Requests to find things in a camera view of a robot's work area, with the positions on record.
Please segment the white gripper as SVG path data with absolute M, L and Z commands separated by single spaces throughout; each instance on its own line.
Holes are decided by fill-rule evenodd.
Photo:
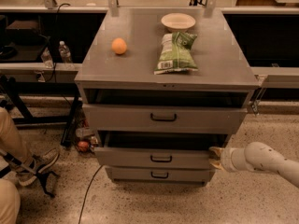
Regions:
M 246 171 L 246 159 L 244 148 L 235 147 L 210 147 L 209 150 L 217 157 L 221 156 L 221 161 L 209 159 L 209 163 L 218 170 L 227 172 Z

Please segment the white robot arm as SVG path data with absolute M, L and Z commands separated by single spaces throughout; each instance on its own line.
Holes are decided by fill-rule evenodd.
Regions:
M 299 188 L 299 162 L 285 158 L 272 147 L 252 142 L 245 147 L 211 147 L 209 162 L 230 173 L 249 171 L 276 174 Z

